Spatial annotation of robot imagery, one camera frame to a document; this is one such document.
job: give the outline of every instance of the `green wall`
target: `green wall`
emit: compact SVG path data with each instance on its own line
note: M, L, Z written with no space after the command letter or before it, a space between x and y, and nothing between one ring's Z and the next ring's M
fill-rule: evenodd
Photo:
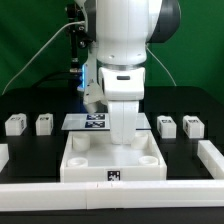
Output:
M177 85L201 87L224 104L224 1L179 2L180 29L167 43L153 44L151 49ZM0 0L1 92L9 79L67 23L64 8L68 3L72 0ZM69 39L62 33L10 88L29 87L44 75L69 66ZM150 56L146 85L172 85Z

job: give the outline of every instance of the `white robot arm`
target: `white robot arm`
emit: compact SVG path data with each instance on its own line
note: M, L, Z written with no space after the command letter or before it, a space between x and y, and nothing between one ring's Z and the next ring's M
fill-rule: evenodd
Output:
M180 21L178 2L76 0L76 3L84 12L86 32L94 40L86 63L88 96L84 104L95 112L92 105L97 100L106 101L112 143L130 144L135 136L139 100L144 97L145 45L150 41L164 42L176 31ZM95 86L89 91L91 82ZM91 97L94 89L97 97Z

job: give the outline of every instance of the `black table surface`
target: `black table surface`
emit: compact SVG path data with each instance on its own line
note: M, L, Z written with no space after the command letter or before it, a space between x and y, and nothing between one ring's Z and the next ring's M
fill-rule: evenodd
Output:
M199 139L190 140L182 129L183 116L198 116L205 124L205 138L224 150L224 106L196 87L146 87L140 110L167 164L167 179L212 179L197 157ZM4 123L11 114L27 115L22 136L6 137ZM54 114L51 136L36 136L39 114ZM59 168L67 140L61 130L68 113L85 113L82 100L64 88L15 89L0 97L0 144L9 146L10 160L0 173L0 183L59 182ZM177 138L164 140L156 130L159 115L171 116ZM0 223L223 223L224 208L102 209L76 211L0 212Z

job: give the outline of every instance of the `black cable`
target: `black cable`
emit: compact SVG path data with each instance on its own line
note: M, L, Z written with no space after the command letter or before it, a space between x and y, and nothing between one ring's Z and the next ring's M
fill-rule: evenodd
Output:
M31 88L37 88L39 85L41 85L43 82L48 81L49 78L54 77L56 75L65 75L65 74L70 74L72 75L72 73L70 73L69 71L59 71L59 72L53 72L50 73L46 76L44 76L42 79L40 79L38 82L34 83Z

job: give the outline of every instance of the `cable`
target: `cable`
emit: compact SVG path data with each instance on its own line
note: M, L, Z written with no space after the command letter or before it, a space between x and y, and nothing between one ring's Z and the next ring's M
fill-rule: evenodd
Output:
M167 72L167 74L169 75L169 77L171 78L174 86L177 86L173 76L170 74L170 72L168 71L168 69L163 65L163 63L149 50L148 46L146 46L147 51L156 59L156 61L163 67L163 69Z
M81 22L73 22L73 23L68 23L64 25L60 30L58 30L55 35L30 59L30 61L15 75L13 78L8 82L8 84L5 86L2 95L5 94L6 90L8 89L9 85L16 79L18 78L27 68L28 66L42 53L42 51L48 47L48 45L68 26L72 25L82 25L84 24L84 21Z
M64 74L70 74L70 71L59 71L59 72L53 72L46 76L44 76L42 79L40 79L38 82L34 83L31 88L37 88L41 83L48 81L49 78L56 76L56 75L64 75Z

